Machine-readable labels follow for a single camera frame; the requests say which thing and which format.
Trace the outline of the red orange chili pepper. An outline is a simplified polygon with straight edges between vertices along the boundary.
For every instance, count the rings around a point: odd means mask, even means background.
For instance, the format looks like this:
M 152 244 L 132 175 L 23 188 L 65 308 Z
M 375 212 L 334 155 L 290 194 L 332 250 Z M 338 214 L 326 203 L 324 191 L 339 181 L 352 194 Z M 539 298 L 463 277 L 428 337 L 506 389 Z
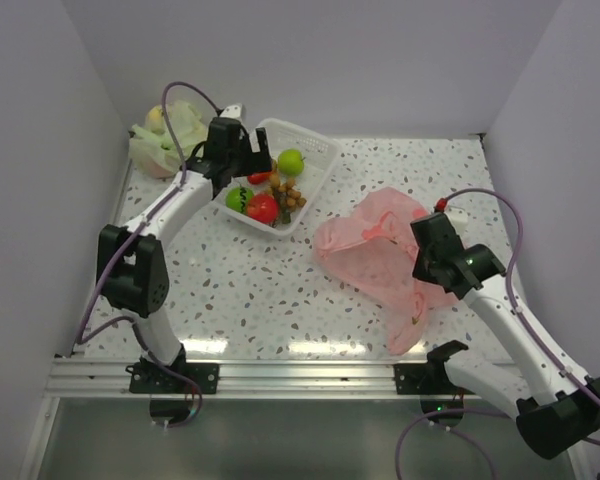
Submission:
M 271 176 L 272 172 L 262 172 L 262 173 L 255 173 L 252 175 L 249 175 L 247 177 L 247 181 L 251 184 L 251 185 L 260 185 L 263 184 L 265 182 L 269 181 L 269 177 Z

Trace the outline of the green striped toy melon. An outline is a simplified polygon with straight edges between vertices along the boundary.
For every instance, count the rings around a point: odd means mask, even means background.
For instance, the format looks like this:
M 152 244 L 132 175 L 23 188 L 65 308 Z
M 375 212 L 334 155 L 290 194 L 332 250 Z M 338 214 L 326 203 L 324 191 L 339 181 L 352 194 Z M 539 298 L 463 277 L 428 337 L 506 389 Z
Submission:
M 237 213 L 246 214 L 247 205 L 254 196 L 250 188 L 239 186 L 232 188 L 225 196 L 225 206 Z

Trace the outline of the green toy apple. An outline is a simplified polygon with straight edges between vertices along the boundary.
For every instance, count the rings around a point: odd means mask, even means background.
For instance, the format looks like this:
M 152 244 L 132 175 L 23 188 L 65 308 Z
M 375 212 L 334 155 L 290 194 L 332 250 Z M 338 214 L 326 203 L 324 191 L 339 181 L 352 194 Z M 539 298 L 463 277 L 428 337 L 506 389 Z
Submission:
M 278 171 L 286 176 L 297 177 L 304 171 L 304 157 L 297 149 L 287 149 L 278 155 Z

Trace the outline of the red toy apple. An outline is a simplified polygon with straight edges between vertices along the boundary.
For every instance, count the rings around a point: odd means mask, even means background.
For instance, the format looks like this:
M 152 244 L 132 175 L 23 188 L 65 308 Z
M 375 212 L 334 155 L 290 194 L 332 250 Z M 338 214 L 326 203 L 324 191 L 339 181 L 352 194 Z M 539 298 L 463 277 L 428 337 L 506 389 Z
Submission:
M 271 224 L 279 215 L 279 206 L 273 196 L 266 193 L 254 195 L 246 205 L 246 215 L 260 223 Z

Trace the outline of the brown longan bunch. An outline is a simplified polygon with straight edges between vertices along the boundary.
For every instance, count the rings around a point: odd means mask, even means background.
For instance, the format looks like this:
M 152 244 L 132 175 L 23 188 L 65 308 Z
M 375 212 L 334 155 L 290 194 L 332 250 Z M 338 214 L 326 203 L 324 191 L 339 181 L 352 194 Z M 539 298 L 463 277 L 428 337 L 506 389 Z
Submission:
M 278 206 L 277 216 L 270 223 L 271 226 L 290 224 L 292 214 L 307 203 L 307 199 L 296 189 L 295 178 L 284 179 L 277 172 L 269 175 L 265 193 L 271 196 Z

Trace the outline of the pink plastic bag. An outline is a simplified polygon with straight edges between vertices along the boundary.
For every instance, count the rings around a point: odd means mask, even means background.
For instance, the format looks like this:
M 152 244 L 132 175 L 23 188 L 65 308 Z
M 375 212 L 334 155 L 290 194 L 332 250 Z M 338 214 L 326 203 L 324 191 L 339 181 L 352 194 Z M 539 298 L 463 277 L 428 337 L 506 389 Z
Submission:
M 392 355 L 418 343 L 430 310 L 457 302 L 442 287 L 413 277 L 418 245 L 411 222 L 427 215 L 416 200 L 385 187 L 369 193 L 350 215 L 324 222 L 314 234 L 314 259 L 321 268 L 387 310 Z

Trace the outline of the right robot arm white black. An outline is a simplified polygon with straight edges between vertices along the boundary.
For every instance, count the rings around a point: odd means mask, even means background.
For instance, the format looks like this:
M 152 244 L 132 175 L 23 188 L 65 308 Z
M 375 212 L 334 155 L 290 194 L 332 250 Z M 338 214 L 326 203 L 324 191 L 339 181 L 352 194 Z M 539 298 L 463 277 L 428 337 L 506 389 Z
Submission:
M 600 376 L 592 377 L 548 334 L 525 306 L 506 269 L 485 245 L 463 245 L 448 216 L 436 212 L 411 224 L 416 279 L 463 301 L 494 333 L 517 365 L 513 375 L 448 342 L 428 356 L 431 389 L 461 387 L 514 420 L 538 456 L 553 459 L 600 429 Z

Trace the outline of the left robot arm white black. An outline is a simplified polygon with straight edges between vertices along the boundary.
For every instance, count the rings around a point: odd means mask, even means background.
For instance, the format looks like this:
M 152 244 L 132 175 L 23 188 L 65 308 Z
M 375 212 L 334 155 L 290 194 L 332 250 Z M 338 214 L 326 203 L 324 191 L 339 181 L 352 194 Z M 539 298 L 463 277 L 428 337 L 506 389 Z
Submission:
M 272 169 L 266 130 L 248 134 L 237 119 L 216 117 L 207 138 L 184 159 L 167 190 L 123 226 L 107 225 L 98 238 L 97 295 L 129 318 L 152 379 L 165 392 L 181 390 L 187 367 L 183 346 L 164 306 L 170 288 L 165 250 L 185 224 L 232 180 Z

